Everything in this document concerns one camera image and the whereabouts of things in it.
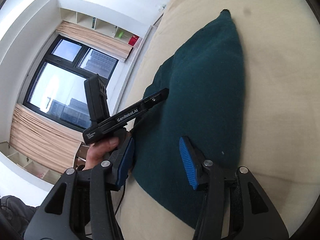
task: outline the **blue ribbed rubber pad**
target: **blue ribbed rubber pad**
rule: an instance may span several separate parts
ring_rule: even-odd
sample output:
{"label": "blue ribbed rubber pad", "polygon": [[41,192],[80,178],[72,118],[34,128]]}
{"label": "blue ribbed rubber pad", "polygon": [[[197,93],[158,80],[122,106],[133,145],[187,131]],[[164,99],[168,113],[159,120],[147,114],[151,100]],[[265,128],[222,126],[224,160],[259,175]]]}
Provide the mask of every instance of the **blue ribbed rubber pad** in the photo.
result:
{"label": "blue ribbed rubber pad", "polygon": [[189,184],[193,187],[194,190],[196,190],[199,185],[197,181],[196,168],[193,164],[189,150],[182,137],[180,137],[179,139],[179,150],[184,165],[184,169],[187,173]]}
{"label": "blue ribbed rubber pad", "polygon": [[128,146],[124,152],[124,156],[118,168],[117,186],[122,187],[125,184],[125,180],[128,176],[128,171],[132,166],[134,153],[134,139],[131,138]]}

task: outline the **bed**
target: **bed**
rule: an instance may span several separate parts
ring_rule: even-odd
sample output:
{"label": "bed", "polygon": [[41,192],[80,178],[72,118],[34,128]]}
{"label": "bed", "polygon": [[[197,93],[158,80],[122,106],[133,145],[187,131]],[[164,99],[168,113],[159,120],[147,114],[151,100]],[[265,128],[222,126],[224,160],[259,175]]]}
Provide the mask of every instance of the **bed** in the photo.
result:
{"label": "bed", "polygon": [[[317,7],[306,0],[171,0],[126,106],[140,100],[159,66],[225,8],[239,33],[246,71],[239,165],[255,175],[292,236],[320,195]],[[192,239],[194,232],[133,177],[118,220],[125,239]]]}

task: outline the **peach curtain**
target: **peach curtain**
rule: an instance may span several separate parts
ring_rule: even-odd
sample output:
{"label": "peach curtain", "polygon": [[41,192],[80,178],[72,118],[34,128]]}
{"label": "peach curtain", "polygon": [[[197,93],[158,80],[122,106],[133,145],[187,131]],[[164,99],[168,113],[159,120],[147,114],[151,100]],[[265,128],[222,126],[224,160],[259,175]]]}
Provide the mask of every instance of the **peach curtain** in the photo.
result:
{"label": "peach curtain", "polygon": [[82,133],[59,125],[17,104],[10,144],[25,156],[57,172],[73,167]]}
{"label": "peach curtain", "polygon": [[108,51],[123,59],[128,57],[132,49],[132,46],[129,44],[125,44],[94,30],[66,21],[63,21],[57,27],[57,32],[73,40],[83,42],[89,46]]}

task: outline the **green pillow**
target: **green pillow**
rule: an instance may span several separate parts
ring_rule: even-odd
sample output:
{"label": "green pillow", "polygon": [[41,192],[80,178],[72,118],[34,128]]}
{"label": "green pillow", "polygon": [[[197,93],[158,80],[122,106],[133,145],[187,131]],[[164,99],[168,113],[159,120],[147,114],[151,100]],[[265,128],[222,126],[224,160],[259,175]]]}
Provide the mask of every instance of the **green pillow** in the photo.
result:
{"label": "green pillow", "polygon": [[222,167],[236,168],[240,157],[244,66],[228,10],[160,66],[144,97],[163,88],[170,90],[167,100],[135,121],[133,175],[159,204],[195,228],[204,193],[188,183],[180,136]]}

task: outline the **human hand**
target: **human hand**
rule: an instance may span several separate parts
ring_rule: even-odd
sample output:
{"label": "human hand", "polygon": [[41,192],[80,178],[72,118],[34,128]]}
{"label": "human hand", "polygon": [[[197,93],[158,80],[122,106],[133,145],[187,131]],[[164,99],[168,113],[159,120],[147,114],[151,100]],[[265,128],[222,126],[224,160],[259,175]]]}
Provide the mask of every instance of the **human hand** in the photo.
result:
{"label": "human hand", "polygon": [[105,153],[112,151],[119,144],[118,137],[105,138],[90,146],[85,161],[84,170],[92,169],[103,161]]}

